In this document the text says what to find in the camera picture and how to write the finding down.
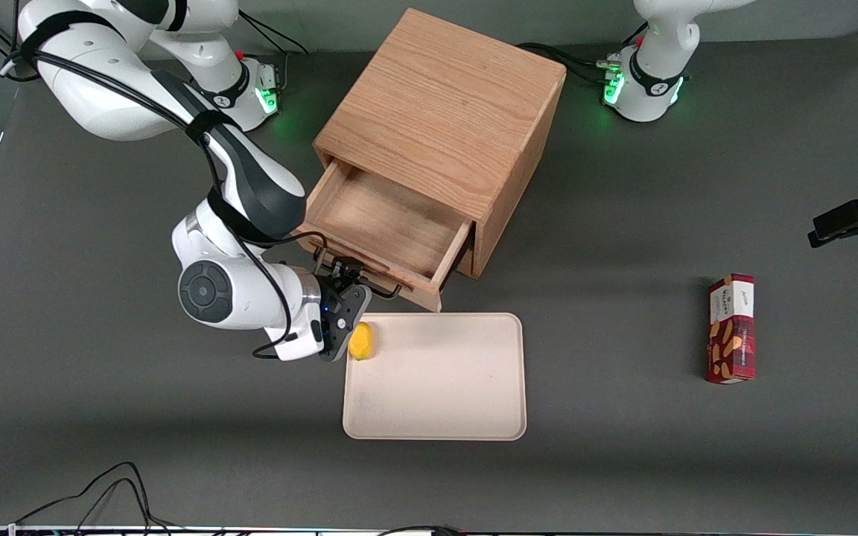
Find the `gray table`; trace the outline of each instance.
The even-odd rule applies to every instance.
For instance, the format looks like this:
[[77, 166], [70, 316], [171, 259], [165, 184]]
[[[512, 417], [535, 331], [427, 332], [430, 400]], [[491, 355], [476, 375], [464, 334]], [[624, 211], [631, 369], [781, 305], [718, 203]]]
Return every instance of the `gray table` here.
[[[367, 58], [293, 58], [253, 133], [308, 188]], [[858, 197], [858, 35], [704, 45], [690, 70], [650, 125], [571, 78], [486, 274], [449, 282], [447, 310], [524, 323], [510, 444], [347, 438], [342, 363], [259, 362], [259, 332], [181, 312], [197, 148], [98, 139], [24, 87], [0, 146], [0, 523], [130, 459], [159, 515], [200, 525], [858, 533], [858, 240], [806, 239]], [[732, 271], [756, 275], [759, 378], [712, 386], [705, 285]], [[98, 522], [137, 522], [123, 496]]]

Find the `yellow object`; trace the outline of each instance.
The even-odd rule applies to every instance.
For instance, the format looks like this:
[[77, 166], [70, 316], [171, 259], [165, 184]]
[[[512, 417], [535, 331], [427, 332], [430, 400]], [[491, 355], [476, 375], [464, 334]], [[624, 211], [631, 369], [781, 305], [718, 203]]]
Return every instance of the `yellow object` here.
[[365, 360], [372, 355], [372, 327], [368, 323], [358, 323], [350, 336], [348, 350], [355, 360]]

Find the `cardboard box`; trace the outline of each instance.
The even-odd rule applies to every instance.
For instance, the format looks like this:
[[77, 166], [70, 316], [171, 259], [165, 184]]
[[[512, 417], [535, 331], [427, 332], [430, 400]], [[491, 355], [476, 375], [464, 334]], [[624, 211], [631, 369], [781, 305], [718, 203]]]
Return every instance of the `cardboard box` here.
[[753, 277], [731, 274], [711, 286], [708, 381], [739, 383], [754, 377]]

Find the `wooden box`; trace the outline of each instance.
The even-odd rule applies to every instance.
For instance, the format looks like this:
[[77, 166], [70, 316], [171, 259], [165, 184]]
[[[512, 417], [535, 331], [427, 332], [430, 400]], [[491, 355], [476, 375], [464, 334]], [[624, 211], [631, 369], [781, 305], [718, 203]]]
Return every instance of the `wooden box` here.
[[[439, 312], [479, 278], [541, 159], [565, 67], [406, 10], [314, 140], [326, 168], [300, 232]], [[315, 237], [301, 240], [308, 251]]]

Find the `beige tray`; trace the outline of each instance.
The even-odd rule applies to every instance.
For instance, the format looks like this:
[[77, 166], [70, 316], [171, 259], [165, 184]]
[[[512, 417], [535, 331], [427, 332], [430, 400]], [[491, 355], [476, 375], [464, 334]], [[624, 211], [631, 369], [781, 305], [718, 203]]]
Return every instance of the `beige tray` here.
[[343, 430], [358, 440], [514, 441], [525, 433], [511, 313], [368, 313], [375, 350], [347, 357]]

